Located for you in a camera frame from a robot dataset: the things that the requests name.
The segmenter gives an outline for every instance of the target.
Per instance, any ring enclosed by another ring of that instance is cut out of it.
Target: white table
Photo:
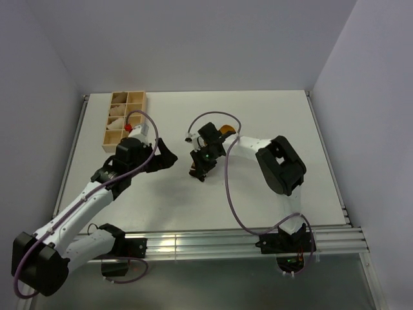
[[[59,210],[81,192],[109,156],[101,145],[110,96],[90,95]],[[190,122],[202,112],[222,110],[241,120],[243,135],[287,137],[307,166],[301,191],[303,214],[312,225],[345,224],[304,91],[159,92],[148,93],[147,97],[148,113],[159,135],[179,159],[171,169],[134,178],[132,185],[91,223],[111,223],[126,232],[239,228],[225,196],[224,158],[219,158],[204,183],[188,175],[191,146],[184,138]],[[211,115],[200,119],[192,131],[208,121],[218,128],[227,123],[236,127],[228,117]],[[149,131],[153,141],[154,131]],[[281,219],[277,207],[280,198],[266,185],[257,163],[233,157],[229,176],[235,208],[247,226],[268,227]]]

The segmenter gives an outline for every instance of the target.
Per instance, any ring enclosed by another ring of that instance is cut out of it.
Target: gray wall
[[[356,0],[28,0],[84,92],[312,89]]]
[[[313,102],[392,309],[413,304],[413,1],[359,0]]]
[[[0,309],[16,301],[13,239],[52,215],[81,97],[24,1],[0,0]]]

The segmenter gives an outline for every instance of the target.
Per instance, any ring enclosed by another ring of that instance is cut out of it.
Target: purple cable
[[[195,123],[197,120],[199,120],[200,118],[202,118],[203,116],[208,115],[208,114],[223,114],[223,115],[229,116],[230,118],[233,118],[233,119],[236,120],[237,123],[238,123],[238,131],[237,131],[238,134],[241,132],[241,127],[242,127],[241,122],[240,122],[240,120],[237,119],[234,115],[229,114],[229,113],[227,113],[227,112],[210,111],[210,112],[202,113],[202,114],[199,115],[196,119],[194,119],[194,120],[192,121],[192,123],[189,125],[188,133],[191,132],[192,126],[194,126],[194,123]]]
[[[131,280],[118,281],[118,280],[113,280],[113,279],[111,279],[111,278],[105,278],[105,280],[107,280],[107,281],[109,281],[109,282],[112,282],[112,283],[115,283],[115,284],[129,284],[129,283],[138,281],[139,279],[142,279],[142,278],[147,274],[148,269],[149,269],[148,262],[147,262],[146,260],[141,259],[141,258],[136,258],[136,257],[111,257],[111,256],[107,256],[107,257],[104,257],[104,259],[111,259],[111,260],[113,260],[113,259],[116,259],[116,260],[135,260],[135,261],[137,261],[137,262],[144,263],[144,265],[145,265],[145,270],[143,271],[143,273],[142,273],[140,276],[137,276],[136,278],[133,278],[133,279],[131,279]]]
[[[155,145],[154,145],[154,149],[152,151],[152,153],[150,153],[149,157],[147,160],[145,160],[143,162],[142,165],[140,165],[139,167],[135,168],[134,170],[131,170],[127,173],[124,173],[120,176],[117,176],[116,178],[109,180],[105,183],[102,183],[101,185],[97,186],[95,189],[92,189],[89,193],[87,193],[85,195],[86,199],[89,199],[93,194],[95,194],[97,191],[100,191],[101,189],[105,188],[108,185],[111,185],[115,182],[118,182],[130,175],[134,175],[135,173],[139,172],[144,166],[146,166],[149,161],[155,156],[155,152],[157,150],[157,143],[158,143],[158,138],[159,138],[159,133],[157,131],[157,127],[156,124],[154,122],[154,120],[145,112],[141,111],[141,110],[133,110],[131,112],[129,112],[129,114],[126,116],[126,124],[128,123],[129,117],[131,114],[133,113],[140,113],[142,115],[144,115],[149,122],[151,122],[154,130],[155,130]],[[52,233],[54,233],[54,231],[59,228],[61,226],[61,224],[63,224],[65,222],[65,220],[73,214],[73,212],[75,212],[76,210],[78,210],[78,208],[80,208],[80,206],[82,206],[82,204],[84,203],[84,200],[79,200],[64,216],[62,216],[62,218],[57,221],[53,226],[52,226]],[[23,256],[23,258],[21,259],[19,265],[17,266],[15,275],[14,275],[14,281],[13,281],[13,289],[14,289],[14,293],[16,294],[17,297],[21,298],[21,299],[29,299],[29,298],[33,298],[34,296],[36,296],[37,294],[39,294],[39,292],[34,292],[33,294],[30,295],[23,295],[20,290],[19,290],[19,277],[21,274],[21,271],[23,269],[24,264],[26,263],[28,257],[32,254],[32,252],[34,251],[34,249],[40,244],[42,243],[47,237],[49,237],[51,234],[51,232],[46,232],[42,237],[40,237],[40,239],[38,239],[38,241],[36,241],[33,246],[31,246],[31,248],[29,248],[29,250],[27,250],[26,254]]]
[[[272,226],[271,228],[269,228],[269,229],[267,229],[267,230],[265,230],[265,231],[262,231],[262,232],[253,231],[252,229],[249,229],[247,226],[245,226],[245,225],[243,224],[243,222],[241,222],[241,220],[239,219],[239,216],[237,215],[237,212],[235,211],[234,204],[232,203],[231,194],[230,194],[230,187],[229,187],[229,181],[228,181],[228,163],[229,163],[229,159],[230,159],[230,152],[231,152],[232,148],[234,147],[234,145],[239,141],[239,134],[241,133],[241,122],[240,122],[239,119],[237,119],[234,115],[232,115],[232,114],[230,114],[230,113],[220,112],[220,111],[210,111],[210,112],[202,113],[202,114],[199,115],[196,119],[194,119],[193,122],[189,125],[188,133],[190,132],[190,130],[191,130],[192,126],[194,125],[194,123],[195,123],[199,118],[203,117],[204,115],[208,115],[208,114],[224,114],[224,115],[230,116],[231,118],[233,118],[234,120],[236,120],[236,121],[238,122],[238,125],[239,125],[238,131],[237,131],[238,136],[237,136],[237,138],[230,144],[230,146],[229,146],[229,148],[228,148],[228,150],[227,150],[227,155],[225,156],[225,164],[224,164],[225,192],[226,192],[226,194],[227,194],[227,200],[228,200],[228,204],[229,204],[230,209],[231,209],[231,213],[232,213],[232,215],[234,216],[235,220],[237,221],[238,225],[241,226],[241,228],[242,228],[243,230],[245,230],[246,232],[248,232],[248,233],[250,233],[250,234],[253,234],[253,235],[256,235],[256,236],[259,236],[259,235],[261,235],[261,234],[268,234],[268,233],[270,233],[270,232],[273,231],[274,229],[277,229],[282,223],[286,222],[287,220],[289,220],[289,219],[291,219],[291,218],[293,218],[293,217],[295,217],[295,216],[300,216],[300,217],[302,217],[302,218],[304,219],[304,221],[306,222],[307,226],[308,226],[308,230],[310,231],[310,235],[311,235],[311,251],[310,251],[310,256],[308,257],[307,263],[304,265],[304,267],[303,267],[300,271],[298,271],[298,272],[296,272],[296,273],[294,273],[294,274],[299,274],[299,273],[303,272],[303,271],[307,268],[307,265],[308,265],[309,261],[311,261],[311,259],[312,259],[312,256],[313,256],[313,254],[314,254],[314,243],[315,243],[315,241],[314,241],[314,235],[312,234],[312,228],[311,228],[311,225],[310,225],[310,223],[308,222],[307,218],[306,218],[304,215],[302,215],[301,213],[295,212],[295,213],[292,213],[292,214],[288,215],[286,218],[283,218],[281,221],[279,221],[278,223],[276,223],[276,224],[275,224],[274,226]]]

